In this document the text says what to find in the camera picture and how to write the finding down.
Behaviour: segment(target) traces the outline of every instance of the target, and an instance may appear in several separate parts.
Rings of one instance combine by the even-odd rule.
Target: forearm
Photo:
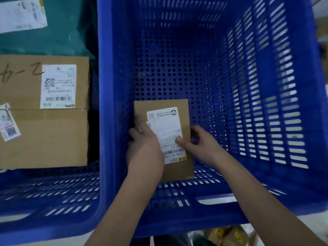
[[[129,245],[156,186],[156,183],[144,183],[144,180],[127,176],[112,205],[85,245]]]
[[[220,154],[215,168],[266,246],[326,245],[227,152]]]

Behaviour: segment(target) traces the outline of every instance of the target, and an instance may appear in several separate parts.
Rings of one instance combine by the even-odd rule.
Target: white shipping label
[[[175,143],[178,136],[182,137],[178,108],[148,111],[147,118],[148,126],[158,138],[165,164],[186,160],[186,151]]]
[[[9,104],[0,105],[0,132],[5,142],[21,135],[9,109]]]
[[[40,109],[75,107],[76,65],[43,65]]]
[[[48,26],[42,0],[0,3],[0,34]]]

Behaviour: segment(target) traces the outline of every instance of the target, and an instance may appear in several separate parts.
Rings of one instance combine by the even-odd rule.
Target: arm
[[[139,219],[164,171],[164,155],[145,122],[130,129],[133,142],[127,152],[128,176],[104,218],[85,246],[129,245]]]
[[[176,142],[200,161],[214,167],[227,181],[242,211],[266,246],[326,245],[284,207],[257,179],[199,126],[192,126],[199,144]]]

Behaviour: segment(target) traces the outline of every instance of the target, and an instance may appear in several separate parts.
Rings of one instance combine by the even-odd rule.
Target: hand
[[[190,129],[191,136],[199,140],[198,145],[187,142],[181,137],[177,137],[175,142],[192,153],[201,162],[214,167],[220,154],[225,153],[226,151],[217,143],[210,133],[206,132],[199,125],[191,126]]]
[[[126,153],[128,176],[158,185],[165,162],[159,141],[146,122],[136,117],[134,123],[135,128],[129,129],[133,141]]]

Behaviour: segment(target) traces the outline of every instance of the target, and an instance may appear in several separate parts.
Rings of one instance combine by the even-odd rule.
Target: blue plastic crate
[[[310,0],[98,0],[100,163],[0,174],[0,245],[94,229],[126,175],[133,101],[199,124],[297,215],[326,209],[328,109]],[[245,223],[219,173],[158,186],[135,236]]]

